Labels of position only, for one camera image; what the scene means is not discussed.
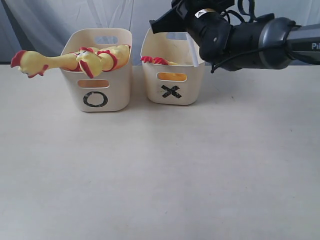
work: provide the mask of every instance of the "basket handle hole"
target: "basket handle hole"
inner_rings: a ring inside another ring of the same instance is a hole
[[[119,40],[116,36],[96,36],[94,41],[96,44],[117,44]]]
[[[187,75],[184,73],[158,72],[156,76],[163,81],[184,82],[187,80]]]
[[[108,80],[79,80],[78,86],[83,89],[107,88],[110,86]]]
[[[187,34],[185,32],[168,32],[166,38],[169,40],[187,40]]]

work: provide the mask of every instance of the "black tape x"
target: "black tape x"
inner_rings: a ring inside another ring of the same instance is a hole
[[[168,88],[167,86],[162,85],[161,88],[166,90],[166,93],[162,95],[162,97],[164,98],[167,98],[170,95],[175,96],[177,99],[182,97],[179,93],[176,92],[178,89],[180,89],[180,87],[178,86],[173,86],[172,88]]]

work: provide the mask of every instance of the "black o marking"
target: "black o marking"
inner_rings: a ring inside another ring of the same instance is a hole
[[[169,88],[165,85],[162,85],[161,88],[166,90],[166,93],[162,95],[162,97],[164,97],[164,98],[167,98],[170,95],[175,96],[177,99],[182,97],[179,93],[176,92],[178,89],[180,89],[180,87],[178,87],[178,86],[173,86],[172,88]]]
[[[88,103],[88,98],[92,95],[92,94],[100,94],[102,97],[103,97],[103,103],[99,104],[99,105],[93,105],[93,104],[90,104]],[[105,105],[107,105],[108,103],[108,98],[107,96],[102,93],[102,92],[99,92],[99,91],[91,91],[91,92],[88,92],[84,97],[83,97],[83,103],[89,107],[92,107],[92,108],[101,108]]]

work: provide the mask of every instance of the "white table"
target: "white table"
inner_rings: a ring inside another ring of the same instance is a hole
[[[320,67],[206,70],[190,106],[85,113],[0,66],[1,240],[319,240]]]

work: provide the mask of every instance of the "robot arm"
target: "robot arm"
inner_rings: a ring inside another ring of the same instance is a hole
[[[188,32],[199,45],[200,57],[217,68],[227,71],[240,69],[274,69],[288,67],[293,60],[312,65],[320,64],[320,24],[299,26],[274,14],[256,17],[255,2],[249,0],[249,13],[238,0],[173,0],[171,9],[158,20],[151,20],[154,34]],[[231,25],[230,14],[241,24]]]

